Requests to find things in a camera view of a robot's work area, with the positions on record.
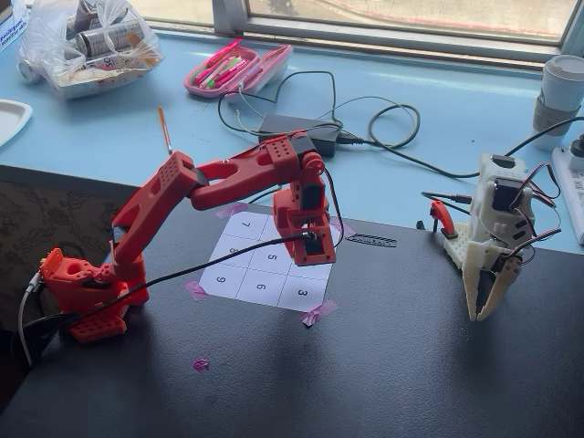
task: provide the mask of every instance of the pencil case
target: pencil case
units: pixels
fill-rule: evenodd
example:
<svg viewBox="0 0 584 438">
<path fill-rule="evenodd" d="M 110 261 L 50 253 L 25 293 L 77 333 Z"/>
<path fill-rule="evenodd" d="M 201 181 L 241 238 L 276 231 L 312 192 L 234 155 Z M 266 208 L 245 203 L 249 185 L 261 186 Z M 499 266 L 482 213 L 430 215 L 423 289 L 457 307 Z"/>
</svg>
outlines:
<svg viewBox="0 0 584 438">
<path fill-rule="evenodd" d="M 195 96 L 203 98 L 216 98 L 221 96 L 226 91 L 237 91 L 239 86 L 242 91 L 248 94 L 256 94 L 266 84 L 274 82 L 282 77 L 287 68 L 287 62 L 292 55 L 292 46 L 283 45 L 269 50 L 262 57 L 260 57 L 254 50 L 242 46 L 235 46 L 229 50 L 222 59 L 230 57 L 240 57 L 246 61 L 245 65 L 237 71 L 237 73 L 216 88 L 209 88 L 208 84 L 202 86 L 195 85 L 195 78 L 197 75 L 205 71 L 207 62 L 213 56 L 207 58 L 199 66 L 195 67 L 189 72 L 182 81 L 184 87 Z M 235 94 L 225 96 L 227 100 L 239 99 Z"/>
</svg>

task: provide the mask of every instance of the paper grid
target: paper grid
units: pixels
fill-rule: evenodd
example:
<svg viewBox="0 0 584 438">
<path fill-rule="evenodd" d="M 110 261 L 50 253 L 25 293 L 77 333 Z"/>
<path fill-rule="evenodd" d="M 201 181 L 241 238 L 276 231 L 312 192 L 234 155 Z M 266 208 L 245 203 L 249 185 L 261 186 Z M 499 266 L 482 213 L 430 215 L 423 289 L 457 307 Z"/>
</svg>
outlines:
<svg viewBox="0 0 584 438">
<path fill-rule="evenodd" d="M 332 228 L 333 242 L 339 232 Z M 229 218 L 210 260 L 280 237 L 268 214 Z M 324 300 L 332 264 L 295 265 L 284 244 L 269 245 L 209 266 L 199 282 L 209 295 L 308 312 Z"/>
</svg>

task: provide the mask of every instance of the purple mark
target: purple mark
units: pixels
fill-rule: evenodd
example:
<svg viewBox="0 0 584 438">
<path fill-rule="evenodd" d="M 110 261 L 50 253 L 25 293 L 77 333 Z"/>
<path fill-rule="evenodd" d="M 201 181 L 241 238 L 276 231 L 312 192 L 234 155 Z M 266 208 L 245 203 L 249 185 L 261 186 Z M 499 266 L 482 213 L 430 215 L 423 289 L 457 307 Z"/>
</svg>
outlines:
<svg viewBox="0 0 584 438">
<path fill-rule="evenodd" d="M 195 301 L 201 301 L 202 299 L 209 297 L 209 295 L 204 291 L 203 287 L 195 280 L 191 280 L 185 283 L 184 288 L 189 291 L 189 294 Z"/>
<path fill-rule="evenodd" d="M 209 360 L 205 358 L 195 359 L 193 362 L 193 369 L 201 373 L 209 370 Z"/>
<path fill-rule="evenodd" d="M 303 313 L 300 316 L 300 320 L 304 322 L 305 326 L 310 327 L 319 319 L 324 318 L 326 315 L 330 315 L 332 312 L 338 309 L 339 306 L 337 306 L 337 303 L 335 303 L 332 299 L 329 299 L 317 308 L 313 308 L 309 312 Z"/>
<path fill-rule="evenodd" d="M 225 219 L 225 217 L 233 216 L 234 214 L 238 214 L 247 210 L 246 203 L 230 203 L 226 207 L 218 210 L 215 214 L 219 219 Z"/>
<path fill-rule="evenodd" d="M 337 228 L 340 232 L 340 221 L 337 216 L 331 216 L 328 222 Z M 345 227 L 345 237 L 351 237 L 352 235 L 356 234 L 355 231 L 347 224 L 347 222 L 343 222 L 343 226 Z"/>
</svg>

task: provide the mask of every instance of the blue desk surface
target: blue desk surface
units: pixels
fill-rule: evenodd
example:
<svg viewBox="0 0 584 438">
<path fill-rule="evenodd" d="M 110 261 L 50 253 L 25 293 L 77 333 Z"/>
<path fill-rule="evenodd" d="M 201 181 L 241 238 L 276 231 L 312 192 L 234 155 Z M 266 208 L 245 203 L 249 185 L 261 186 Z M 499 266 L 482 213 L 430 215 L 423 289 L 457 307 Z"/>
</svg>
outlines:
<svg viewBox="0 0 584 438">
<path fill-rule="evenodd" d="M 14 65 L 17 42 L 0 54 L 0 98 L 28 103 L 34 113 L 24 129 L 0 148 L 0 164 L 57 172 L 91 179 L 140 185 L 167 158 L 157 107 L 162 105 L 172 146 L 195 163 L 226 158 L 249 147 L 255 138 L 228 130 L 217 117 L 217 101 L 191 97 L 183 77 L 225 39 L 209 36 L 161 35 L 166 59 L 142 80 L 117 91 L 86 99 L 62 100 L 49 86 L 28 86 Z M 245 45 L 264 52 L 270 47 Z M 505 153 L 531 133 L 536 73 L 448 65 L 433 61 L 360 55 L 295 47 L 288 73 L 326 69 L 337 80 L 338 102 L 378 95 L 409 103 L 422 114 L 417 138 L 402 149 L 453 172 L 475 172 L 481 152 Z M 262 94 L 272 96 L 276 87 Z M 330 109 L 330 80 L 324 75 L 292 78 L 274 107 L 257 104 L 260 112 L 316 118 Z M 338 110 L 345 128 L 366 136 L 367 121 L 383 101 L 363 99 Z M 261 119 L 243 107 L 243 123 L 256 129 Z M 237 124 L 232 108 L 228 119 Z M 399 111 L 382 117 L 376 133 L 387 142 L 407 135 L 410 119 Z M 578 137 L 572 127 L 565 142 Z M 527 146 L 517 157 L 529 167 L 551 162 L 551 155 Z M 431 223 L 429 201 L 420 192 L 469 193 L 476 179 L 456 181 L 370 146 L 342 146 L 327 161 L 343 215 L 385 224 L 414 227 Z M 543 173 L 537 182 L 553 193 Z M 535 203 L 540 231 L 556 226 L 556 215 Z M 563 198 L 558 200 L 562 233 L 540 246 L 584 252 L 574 235 Z M 453 212 L 454 220 L 467 216 Z"/>
</svg>

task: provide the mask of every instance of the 3d printed robot arm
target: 3d printed robot arm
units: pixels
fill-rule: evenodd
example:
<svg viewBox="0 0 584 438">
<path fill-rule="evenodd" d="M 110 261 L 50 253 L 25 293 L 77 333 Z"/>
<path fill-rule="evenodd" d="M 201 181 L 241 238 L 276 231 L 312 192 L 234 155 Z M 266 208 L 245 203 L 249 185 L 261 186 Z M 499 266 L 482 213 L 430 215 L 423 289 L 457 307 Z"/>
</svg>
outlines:
<svg viewBox="0 0 584 438">
<path fill-rule="evenodd" d="M 522 161 L 485 153 L 468 224 L 456 223 L 450 229 L 450 215 L 437 208 L 439 201 L 433 201 L 431 214 L 445 224 L 444 249 L 462 269 L 471 320 L 483 320 L 495 310 L 521 272 L 521 249 L 536 238 L 531 209 L 534 193 L 525 184 L 526 177 Z M 479 289 L 484 289 L 480 287 L 485 280 L 482 272 L 488 273 L 491 278 L 487 280 L 493 283 L 486 299 L 478 303 Z"/>
<path fill-rule="evenodd" d="M 141 287 L 145 282 L 141 252 L 184 197 L 195 209 L 207 210 L 284 183 L 289 187 L 274 193 L 276 229 L 283 237 L 303 232 L 316 236 L 286 242 L 290 256 L 301 266 L 333 263 L 323 171 L 324 163 L 304 133 L 263 141 L 231 159 L 201 166 L 176 151 L 113 219 L 111 263 L 95 267 L 64 257 L 55 248 L 43 261 L 41 276 L 61 311 L 83 314 Z M 141 287 L 128 300 L 82 319 L 69 332 L 79 341 L 123 333 L 127 306 L 140 305 L 148 297 L 146 287 Z"/>
</svg>

